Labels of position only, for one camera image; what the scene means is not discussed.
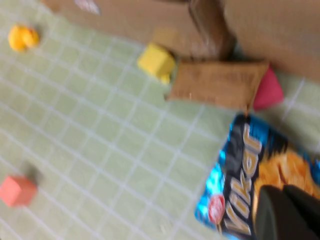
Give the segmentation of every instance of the snack bag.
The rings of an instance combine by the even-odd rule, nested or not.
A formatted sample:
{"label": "snack bag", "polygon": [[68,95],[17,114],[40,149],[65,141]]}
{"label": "snack bag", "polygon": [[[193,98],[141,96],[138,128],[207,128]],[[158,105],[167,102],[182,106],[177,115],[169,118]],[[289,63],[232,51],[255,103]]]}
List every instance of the snack bag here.
{"label": "snack bag", "polygon": [[195,217],[230,239],[256,240],[263,185],[295,185],[320,199],[320,162],[254,116],[238,115],[206,181]]}

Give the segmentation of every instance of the brown cardboard box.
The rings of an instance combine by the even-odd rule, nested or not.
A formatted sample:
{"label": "brown cardboard box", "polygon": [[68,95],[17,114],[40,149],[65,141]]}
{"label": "brown cardboard box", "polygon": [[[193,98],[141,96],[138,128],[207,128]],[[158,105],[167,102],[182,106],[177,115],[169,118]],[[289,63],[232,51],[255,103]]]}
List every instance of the brown cardboard box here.
{"label": "brown cardboard box", "polygon": [[235,44],[214,0],[41,1],[72,22],[142,43],[152,41],[181,57],[224,59]]}
{"label": "brown cardboard box", "polygon": [[320,82],[320,1],[224,0],[223,5],[247,56]]}

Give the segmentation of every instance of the yellow block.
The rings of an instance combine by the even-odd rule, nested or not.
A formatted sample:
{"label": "yellow block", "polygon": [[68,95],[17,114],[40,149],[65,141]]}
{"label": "yellow block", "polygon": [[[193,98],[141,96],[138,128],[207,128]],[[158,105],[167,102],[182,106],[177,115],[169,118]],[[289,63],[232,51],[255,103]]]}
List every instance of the yellow block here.
{"label": "yellow block", "polygon": [[174,57],[164,48],[150,43],[137,61],[139,68],[148,74],[161,79],[164,75],[170,75],[176,63]]}
{"label": "yellow block", "polygon": [[170,74],[162,75],[162,76],[160,77],[160,81],[161,81],[161,83],[163,83],[164,85],[170,84]]}

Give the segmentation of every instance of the yellow rubber duck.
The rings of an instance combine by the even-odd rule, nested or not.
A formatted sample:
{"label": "yellow rubber duck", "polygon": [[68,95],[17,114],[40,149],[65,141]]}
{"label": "yellow rubber duck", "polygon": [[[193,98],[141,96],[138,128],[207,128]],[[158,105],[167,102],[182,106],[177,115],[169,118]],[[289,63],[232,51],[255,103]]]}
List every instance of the yellow rubber duck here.
{"label": "yellow rubber duck", "polygon": [[8,36],[10,47],[16,52],[25,52],[28,48],[36,47],[40,42],[39,34],[24,25],[15,25]]}

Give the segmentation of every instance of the black object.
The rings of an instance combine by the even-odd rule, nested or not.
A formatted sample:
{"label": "black object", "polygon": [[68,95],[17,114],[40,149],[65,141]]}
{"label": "black object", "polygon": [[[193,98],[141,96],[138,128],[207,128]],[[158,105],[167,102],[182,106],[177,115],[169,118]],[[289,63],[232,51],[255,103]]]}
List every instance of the black object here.
{"label": "black object", "polygon": [[320,240],[320,201],[293,185],[260,190],[257,240]]}

